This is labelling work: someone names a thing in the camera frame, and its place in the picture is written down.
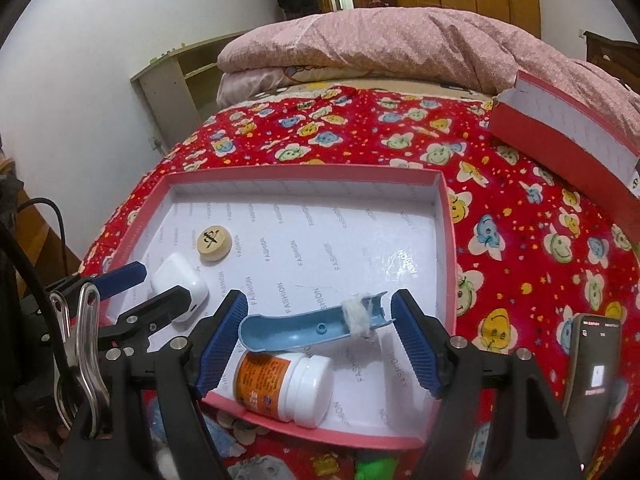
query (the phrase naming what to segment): red bedsheet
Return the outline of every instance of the red bedsheet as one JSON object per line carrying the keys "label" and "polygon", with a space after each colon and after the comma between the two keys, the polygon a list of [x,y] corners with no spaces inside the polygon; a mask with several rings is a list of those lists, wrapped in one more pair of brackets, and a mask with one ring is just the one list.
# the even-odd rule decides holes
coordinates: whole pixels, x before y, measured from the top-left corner
{"label": "red bedsheet", "polygon": [[[622,377],[592,465],[602,470],[640,418],[638,262],[604,211],[492,139],[490,114],[490,103],[480,101],[346,86],[225,110],[140,181],[92,245],[83,272],[105,268],[167,173],[329,162],[441,170],[455,222],[460,335],[494,352],[529,348],[561,399],[572,317],[592,312],[623,321]],[[478,474],[491,402],[482,400],[471,477]]]}

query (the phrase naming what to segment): green object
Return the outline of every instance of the green object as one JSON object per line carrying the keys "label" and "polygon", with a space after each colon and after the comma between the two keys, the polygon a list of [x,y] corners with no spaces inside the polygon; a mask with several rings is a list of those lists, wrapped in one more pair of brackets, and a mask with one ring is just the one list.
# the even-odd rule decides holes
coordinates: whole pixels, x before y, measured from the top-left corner
{"label": "green object", "polygon": [[371,462],[356,462],[354,480],[393,480],[398,466],[395,458],[379,458]]}

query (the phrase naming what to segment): silver screw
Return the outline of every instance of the silver screw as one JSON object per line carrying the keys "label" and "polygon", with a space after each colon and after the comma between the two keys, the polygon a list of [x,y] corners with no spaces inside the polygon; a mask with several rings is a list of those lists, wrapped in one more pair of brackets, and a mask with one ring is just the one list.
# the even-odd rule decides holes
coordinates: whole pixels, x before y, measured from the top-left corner
{"label": "silver screw", "polygon": [[531,352],[526,348],[518,348],[516,350],[516,355],[521,361],[528,361],[532,357]]}
{"label": "silver screw", "polygon": [[109,350],[107,352],[107,360],[109,361],[115,361],[118,357],[120,357],[120,349],[119,348],[112,348],[111,350]]}
{"label": "silver screw", "polygon": [[449,339],[449,342],[451,343],[451,346],[453,346],[453,348],[466,348],[466,339],[461,335],[453,336],[451,339]]}
{"label": "silver screw", "polygon": [[178,337],[174,337],[171,339],[169,346],[174,350],[182,350],[185,346],[187,346],[188,339],[179,335]]}

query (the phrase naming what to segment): folded blanket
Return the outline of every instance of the folded blanket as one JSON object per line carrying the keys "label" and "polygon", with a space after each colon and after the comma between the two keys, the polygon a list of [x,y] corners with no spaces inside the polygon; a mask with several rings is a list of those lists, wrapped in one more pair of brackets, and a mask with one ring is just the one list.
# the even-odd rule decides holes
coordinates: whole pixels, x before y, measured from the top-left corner
{"label": "folded blanket", "polygon": [[518,70],[599,112],[640,144],[640,96],[528,32],[474,12],[353,9],[256,28],[218,58],[227,73],[307,65],[454,82],[486,94],[511,88]]}

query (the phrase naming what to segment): smartphone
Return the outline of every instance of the smartphone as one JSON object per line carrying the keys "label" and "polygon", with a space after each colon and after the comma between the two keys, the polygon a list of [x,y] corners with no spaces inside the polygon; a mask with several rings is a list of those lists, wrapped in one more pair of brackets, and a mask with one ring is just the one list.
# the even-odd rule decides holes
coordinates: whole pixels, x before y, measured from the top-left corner
{"label": "smartphone", "polygon": [[620,333],[620,320],[610,317],[578,314],[572,325],[562,409],[584,467],[591,463],[606,426],[620,364]]}

